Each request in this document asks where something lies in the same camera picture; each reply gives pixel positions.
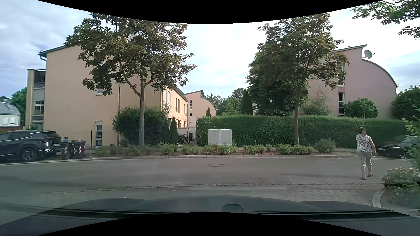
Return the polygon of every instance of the woman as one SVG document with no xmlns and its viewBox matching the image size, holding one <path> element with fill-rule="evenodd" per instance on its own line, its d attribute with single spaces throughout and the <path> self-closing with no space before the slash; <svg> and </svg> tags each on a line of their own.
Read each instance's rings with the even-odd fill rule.
<svg viewBox="0 0 420 236">
<path fill-rule="evenodd" d="M 372 174 L 372 155 L 376 155 L 376 148 L 373 144 L 372 138 L 366 134 L 366 129 L 361 127 L 360 134 L 356 135 L 357 140 L 357 155 L 360 158 L 362 177 L 361 179 L 366 180 L 365 168 L 367 165 L 368 177 Z"/>
</svg>

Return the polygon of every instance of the trash bin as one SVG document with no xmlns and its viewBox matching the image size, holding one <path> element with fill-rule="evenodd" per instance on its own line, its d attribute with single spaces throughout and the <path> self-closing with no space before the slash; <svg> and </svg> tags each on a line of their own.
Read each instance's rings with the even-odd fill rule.
<svg viewBox="0 0 420 236">
<path fill-rule="evenodd" d="M 68 160 L 71 158 L 73 150 L 73 142 L 61 142 L 61 159 Z"/>
<path fill-rule="evenodd" d="M 83 159 L 84 158 L 84 144 L 86 141 L 76 140 L 73 142 L 74 147 L 74 159 Z"/>
</svg>

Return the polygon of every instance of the street lamp pole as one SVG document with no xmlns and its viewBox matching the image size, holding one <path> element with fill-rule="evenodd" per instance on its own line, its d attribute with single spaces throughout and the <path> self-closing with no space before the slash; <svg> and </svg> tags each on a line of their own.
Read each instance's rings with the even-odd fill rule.
<svg viewBox="0 0 420 236">
<path fill-rule="evenodd" d="M 121 92 L 121 84 L 118 83 L 118 119 L 120 118 L 120 92 Z M 118 133 L 117 133 L 117 145 L 120 146 L 120 126 L 118 125 Z"/>
</svg>

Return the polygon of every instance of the road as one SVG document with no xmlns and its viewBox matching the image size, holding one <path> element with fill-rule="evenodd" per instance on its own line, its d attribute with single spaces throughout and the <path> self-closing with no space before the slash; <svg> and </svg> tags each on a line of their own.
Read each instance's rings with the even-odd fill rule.
<svg viewBox="0 0 420 236">
<path fill-rule="evenodd" d="M 156 199 L 245 195 L 294 201 L 371 205 L 388 168 L 405 160 L 376 159 L 360 179 L 358 159 L 180 158 L 97 160 L 0 166 L 0 224 L 75 202 L 107 197 Z"/>
</svg>

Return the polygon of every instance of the cloud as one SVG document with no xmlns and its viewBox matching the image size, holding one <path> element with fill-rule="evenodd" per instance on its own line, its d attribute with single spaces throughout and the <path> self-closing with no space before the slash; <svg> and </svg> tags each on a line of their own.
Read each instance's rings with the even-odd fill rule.
<svg viewBox="0 0 420 236">
<path fill-rule="evenodd" d="M 416 84 L 420 65 L 419 45 L 411 36 L 398 35 L 410 21 L 400 25 L 381 25 L 378 20 L 352 19 L 350 9 L 331 12 L 331 33 L 343 39 L 340 48 L 368 44 L 375 52 L 371 61 L 394 77 L 400 89 Z M 89 14 L 85 11 L 33 0 L 3 0 L 0 8 L 0 95 L 11 95 L 26 86 L 26 69 L 45 68 L 40 50 L 61 46 L 73 27 Z M 226 97 L 236 88 L 246 87 L 248 65 L 264 42 L 264 32 L 257 27 L 266 22 L 243 24 L 190 24 L 185 31 L 188 47 L 194 53 L 188 63 L 198 68 L 187 75 L 184 92 L 204 90 L 205 94 Z"/>
</svg>

